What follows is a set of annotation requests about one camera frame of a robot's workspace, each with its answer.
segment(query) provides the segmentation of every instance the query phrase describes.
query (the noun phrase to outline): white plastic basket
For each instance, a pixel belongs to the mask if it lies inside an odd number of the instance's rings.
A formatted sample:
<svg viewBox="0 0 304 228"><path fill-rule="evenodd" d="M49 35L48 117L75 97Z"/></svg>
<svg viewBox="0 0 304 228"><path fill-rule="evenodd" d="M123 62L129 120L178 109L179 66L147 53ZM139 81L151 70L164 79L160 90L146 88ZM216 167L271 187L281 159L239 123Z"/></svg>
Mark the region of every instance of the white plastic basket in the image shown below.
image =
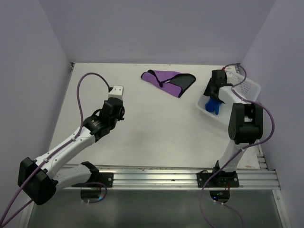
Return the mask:
<svg viewBox="0 0 304 228"><path fill-rule="evenodd" d="M241 82L244 79L244 76L226 70L227 73L227 82L235 85L236 83ZM208 96L204 96L204 90L202 91L197 103L195 104L198 109L200 109L204 114L210 116L211 118L219 121L220 123L224 124L228 127L229 121L230 121L230 115L232 110L233 104L221 104L219 107L219 114L215 115L215 113L207 112L205 109L205 104L209 101ZM250 79L246 79L245 82L243 82L241 85L236 86L235 90L242 96L244 96L246 99L251 101L256 101L258 95L261 92L261 86L258 83L255 83L254 81Z"/></svg>

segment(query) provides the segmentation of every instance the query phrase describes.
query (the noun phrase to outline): purple wall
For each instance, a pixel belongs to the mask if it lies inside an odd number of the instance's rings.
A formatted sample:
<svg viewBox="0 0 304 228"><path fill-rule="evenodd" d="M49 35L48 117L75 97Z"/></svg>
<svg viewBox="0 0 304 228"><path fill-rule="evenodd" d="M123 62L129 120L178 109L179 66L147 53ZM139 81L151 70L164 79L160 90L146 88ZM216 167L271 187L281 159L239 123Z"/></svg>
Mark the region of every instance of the purple wall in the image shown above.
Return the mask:
<svg viewBox="0 0 304 228"><path fill-rule="evenodd" d="M19 163L47 151L69 80L69 61L37 0L0 2L0 214ZM11 212L24 204L25 194ZM19 219L6 227L16 228Z"/></svg>
<svg viewBox="0 0 304 228"><path fill-rule="evenodd" d="M242 61L275 118L275 134L263 151L277 170L293 228L304 224L303 10L303 0L277 0Z"/></svg>
<svg viewBox="0 0 304 228"><path fill-rule="evenodd" d="M74 62L240 62L275 0L40 0Z"/></svg>

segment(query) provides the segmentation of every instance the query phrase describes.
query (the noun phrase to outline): purple fabric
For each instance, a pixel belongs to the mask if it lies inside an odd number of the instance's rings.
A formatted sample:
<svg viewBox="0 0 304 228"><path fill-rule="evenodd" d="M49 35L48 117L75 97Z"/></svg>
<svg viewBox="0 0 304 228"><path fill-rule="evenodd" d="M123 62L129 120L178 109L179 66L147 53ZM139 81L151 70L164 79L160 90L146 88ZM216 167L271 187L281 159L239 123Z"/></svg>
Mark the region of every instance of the purple fabric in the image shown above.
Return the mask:
<svg viewBox="0 0 304 228"><path fill-rule="evenodd" d="M143 73L142 79L146 82L151 82L157 88L167 92L168 94L171 94L172 96L179 97L179 94L181 93L181 88L176 85L173 85L171 83L165 83L165 81L173 78L174 76L176 76L177 74L180 74L180 73L175 72L175 71L160 71L160 70L154 70L154 72L155 72L158 80L160 82L164 82L162 84L162 87L160 86L156 77L149 72Z"/></svg>

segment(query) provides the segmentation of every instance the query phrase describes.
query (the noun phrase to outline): black mounting bracket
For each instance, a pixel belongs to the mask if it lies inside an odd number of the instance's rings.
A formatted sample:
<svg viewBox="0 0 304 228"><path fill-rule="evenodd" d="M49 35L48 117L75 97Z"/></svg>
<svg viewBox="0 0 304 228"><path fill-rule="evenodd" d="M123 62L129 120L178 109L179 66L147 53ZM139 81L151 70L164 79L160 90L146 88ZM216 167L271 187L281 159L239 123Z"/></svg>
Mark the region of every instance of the black mounting bracket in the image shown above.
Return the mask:
<svg viewBox="0 0 304 228"><path fill-rule="evenodd" d="M89 181L90 182L100 182L104 184L107 188L111 188L113 186L114 181L114 174L112 172L99 172L94 176L95 180ZM87 187L93 187L85 185L83 183L75 184L72 187L78 187L78 188L87 188Z"/></svg>
<svg viewBox="0 0 304 228"><path fill-rule="evenodd" d="M207 170L203 170L196 174L198 187L202 188L208 178L219 170L219 163L217 161L215 167L212 170L212 173L208 172ZM221 171L218 175L212 178L206 188L225 188L230 185L231 188L238 188L238 175L237 172L225 172Z"/></svg>

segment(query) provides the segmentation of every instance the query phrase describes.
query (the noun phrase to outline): purple cloth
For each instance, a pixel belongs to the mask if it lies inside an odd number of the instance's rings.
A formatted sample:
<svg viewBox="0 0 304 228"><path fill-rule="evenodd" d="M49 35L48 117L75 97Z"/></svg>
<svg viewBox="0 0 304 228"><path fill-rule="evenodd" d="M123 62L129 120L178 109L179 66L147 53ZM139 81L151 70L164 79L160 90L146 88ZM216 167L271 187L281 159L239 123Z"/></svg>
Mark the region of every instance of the purple cloth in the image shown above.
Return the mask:
<svg viewBox="0 0 304 228"><path fill-rule="evenodd" d="M166 81L169 81L171 78L179 74L181 73L175 71L154 70L144 72L141 78L146 82L151 82L157 88L171 94L172 96L180 97L181 88L179 86L171 83L165 83Z"/></svg>

